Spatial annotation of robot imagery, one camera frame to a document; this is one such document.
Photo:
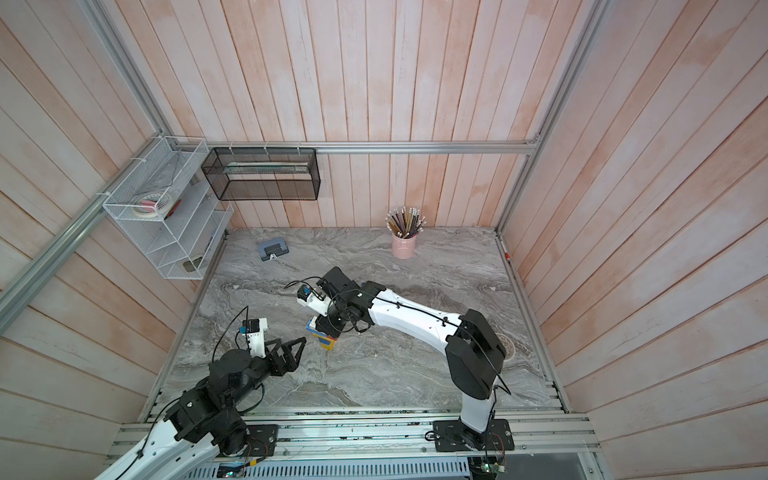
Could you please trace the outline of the blue lego brick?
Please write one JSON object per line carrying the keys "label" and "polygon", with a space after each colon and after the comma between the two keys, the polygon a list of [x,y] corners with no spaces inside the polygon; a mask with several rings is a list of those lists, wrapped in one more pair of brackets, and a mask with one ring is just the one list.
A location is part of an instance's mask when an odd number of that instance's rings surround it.
{"label": "blue lego brick", "polygon": [[327,334],[317,329],[317,317],[312,317],[307,323],[306,329],[318,338],[326,338]]}

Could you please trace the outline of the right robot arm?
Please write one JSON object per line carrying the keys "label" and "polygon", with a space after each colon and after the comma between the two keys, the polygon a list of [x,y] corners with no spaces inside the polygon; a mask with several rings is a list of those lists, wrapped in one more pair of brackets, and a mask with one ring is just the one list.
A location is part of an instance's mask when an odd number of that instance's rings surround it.
{"label": "right robot arm", "polygon": [[348,328],[363,333],[380,326],[442,353],[451,380],[462,393],[459,431],[475,437],[488,432],[495,392],[507,389],[501,376],[507,350],[482,313],[436,310],[379,283],[358,284],[338,267],[319,277],[314,287],[300,287],[297,299],[316,313],[314,328],[331,339],[339,339]]}

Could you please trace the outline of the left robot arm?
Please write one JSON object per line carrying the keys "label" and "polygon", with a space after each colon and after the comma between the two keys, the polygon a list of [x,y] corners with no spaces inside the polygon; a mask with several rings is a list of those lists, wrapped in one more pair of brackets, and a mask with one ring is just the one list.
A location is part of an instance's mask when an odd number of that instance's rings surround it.
{"label": "left robot arm", "polygon": [[209,364],[209,375],[169,402],[147,435],[104,470],[101,479],[179,479],[216,457],[245,470],[274,455],[278,426],[250,426],[253,407],[239,404],[271,376],[294,372],[305,338],[266,343],[265,355],[232,349]]}

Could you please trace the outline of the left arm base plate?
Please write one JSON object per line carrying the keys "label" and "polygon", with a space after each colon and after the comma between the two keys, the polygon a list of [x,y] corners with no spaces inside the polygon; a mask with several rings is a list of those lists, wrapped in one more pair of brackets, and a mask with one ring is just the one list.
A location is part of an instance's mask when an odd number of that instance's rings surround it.
{"label": "left arm base plate", "polygon": [[278,436],[277,424],[237,427],[220,443],[220,451],[229,457],[269,457],[274,454]]}

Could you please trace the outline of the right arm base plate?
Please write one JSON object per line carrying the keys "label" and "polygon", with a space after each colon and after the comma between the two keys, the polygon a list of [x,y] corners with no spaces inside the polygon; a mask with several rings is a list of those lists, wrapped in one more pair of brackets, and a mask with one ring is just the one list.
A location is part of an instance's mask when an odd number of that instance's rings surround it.
{"label": "right arm base plate", "polygon": [[481,433],[460,420],[438,420],[432,423],[430,433],[438,452],[512,451],[515,448],[509,423],[503,419],[491,419]]}

